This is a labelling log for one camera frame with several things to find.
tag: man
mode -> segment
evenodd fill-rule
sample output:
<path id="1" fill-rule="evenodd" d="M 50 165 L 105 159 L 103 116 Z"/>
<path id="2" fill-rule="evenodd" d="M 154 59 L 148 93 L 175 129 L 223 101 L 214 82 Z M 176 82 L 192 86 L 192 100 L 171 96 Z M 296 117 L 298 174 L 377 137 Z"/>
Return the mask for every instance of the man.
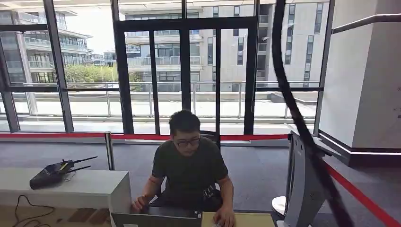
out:
<path id="1" fill-rule="evenodd" d="M 174 113 L 169 124 L 171 139 L 157 148 L 152 175 L 133 209 L 140 211 L 148 205 L 166 176 L 166 189 L 149 206 L 217 211 L 213 217 L 216 224 L 235 226 L 234 186 L 217 145 L 201 137 L 201 123 L 190 111 Z"/>

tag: black t-shirt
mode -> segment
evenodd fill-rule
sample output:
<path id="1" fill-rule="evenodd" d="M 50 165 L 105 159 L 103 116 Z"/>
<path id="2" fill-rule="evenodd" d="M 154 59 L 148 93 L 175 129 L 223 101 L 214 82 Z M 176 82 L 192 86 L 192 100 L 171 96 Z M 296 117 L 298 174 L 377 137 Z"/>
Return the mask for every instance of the black t-shirt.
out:
<path id="1" fill-rule="evenodd" d="M 157 178 L 167 176 L 163 199 L 196 202 L 203 196 L 203 190 L 217 180 L 226 177 L 228 170 L 217 145 L 201 137 L 196 152 L 185 157 L 169 140 L 160 145 L 153 159 L 152 175 Z"/>

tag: tree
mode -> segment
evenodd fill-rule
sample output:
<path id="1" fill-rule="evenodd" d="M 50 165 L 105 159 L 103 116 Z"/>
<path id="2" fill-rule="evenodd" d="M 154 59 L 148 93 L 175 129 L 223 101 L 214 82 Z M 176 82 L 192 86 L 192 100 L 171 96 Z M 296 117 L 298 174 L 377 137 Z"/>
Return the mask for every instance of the tree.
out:
<path id="1" fill-rule="evenodd" d="M 116 66 L 97 65 L 67 65 L 65 78 L 69 83 L 105 83 L 118 82 Z M 129 72 L 129 82 L 142 82 L 142 76 L 138 72 Z M 140 90 L 141 85 L 131 86 L 131 90 Z"/>

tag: man's left hand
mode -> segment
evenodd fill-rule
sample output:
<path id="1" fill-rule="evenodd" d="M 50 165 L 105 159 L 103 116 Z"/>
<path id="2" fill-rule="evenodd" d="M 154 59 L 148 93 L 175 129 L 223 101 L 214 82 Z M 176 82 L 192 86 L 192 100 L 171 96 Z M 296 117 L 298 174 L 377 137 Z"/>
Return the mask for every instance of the man's left hand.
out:
<path id="1" fill-rule="evenodd" d="M 213 217 L 214 223 L 222 227 L 235 227 L 235 214 L 232 207 L 221 206 Z"/>

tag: apartment building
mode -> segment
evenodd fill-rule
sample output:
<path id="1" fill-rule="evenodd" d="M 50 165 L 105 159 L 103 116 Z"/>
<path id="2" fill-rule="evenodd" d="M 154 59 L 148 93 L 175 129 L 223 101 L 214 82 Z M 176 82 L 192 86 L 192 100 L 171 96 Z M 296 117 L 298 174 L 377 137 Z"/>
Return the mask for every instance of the apartment building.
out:
<path id="1" fill-rule="evenodd" d="M 87 39 L 91 36 L 68 30 L 66 17 L 72 11 L 56 12 L 64 65 L 84 64 L 91 55 Z M 1 11 L 0 24 L 46 24 L 44 12 Z M 55 82 L 52 48 L 47 31 L 0 33 L 11 83 Z"/>
<path id="2" fill-rule="evenodd" d="M 286 5 L 283 24 L 283 61 L 290 81 L 311 81 L 320 79 L 323 43 L 326 29 L 328 1 L 307 2 Z M 180 18 L 174 10 L 147 9 L 121 10 L 125 20 L 148 20 Z M 271 25 L 274 4 L 261 4 L 258 34 L 257 86 L 277 87 L 271 57 Z M 253 15 L 253 5 L 202 6 L 188 8 L 189 18 L 203 17 L 246 17 Z M 215 81 L 216 38 L 214 30 L 190 31 L 191 81 Z M 245 81 L 247 29 L 221 31 L 221 81 L 222 92 L 237 92 L 244 84 L 228 83 Z M 129 72 L 140 75 L 143 81 L 151 81 L 150 49 L 148 32 L 127 32 L 126 44 L 138 46 L 135 56 L 127 54 Z M 157 81 L 180 81 L 179 31 L 155 31 L 155 52 Z M 317 86 L 318 84 L 298 83 L 294 87 Z M 197 91 L 214 91 L 215 85 L 195 85 Z M 159 91 L 180 91 L 180 85 L 159 85 Z"/>
<path id="3" fill-rule="evenodd" d="M 213 5 L 188 7 L 189 18 L 205 17 L 246 17 L 253 15 L 253 5 Z M 324 35 L 328 12 L 328 0 L 301 1 L 286 5 L 283 23 L 282 52 L 284 67 L 290 81 L 316 81 L 320 78 L 323 56 Z M 138 9 L 134 4 L 120 7 L 120 19 L 149 20 L 180 18 L 181 9 L 163 9 L 149 5 Z M 103 56 L 93 54 L 87 48 L 88 35 L 69 31 L 66 17 L 79 17 L 73 11 L 57 11 L 57 22 L 61 51 L 65 65 L 91 63 L 99 66 L 113 66 L 115 51 L 104 52 Z M 274 4 L 260 5 L 258 56 L 256 80 L 259 87 L 277 87 L 271 54 L 271 25 Z M 0 12 L 2 24 L 46 23 L 43 12 Z M 210 82 L 196 84 L 193 89 L 202 92 L 215 91 L 216 38 L 214 30 L 190 31 L 191 81 Z M 221 91 L 244 91 L 246 77 L 247 29 L 226 29 L 221 31 Z M 144 82 L 151 81 L 150 46 L 148 32 L 127 32 L 125 34 L 127 63 L 130 76 Z M 25 34 L 1 33 L 10 78 L 14 83 L 53 82 L 53 60 L 47 32 Z M 179 92 L 181 85 L 179 31 L 155 31 L 155 53 L 159 92 Z M 294 87 L 317 86 L 318 84 L 298 83 Z"/>

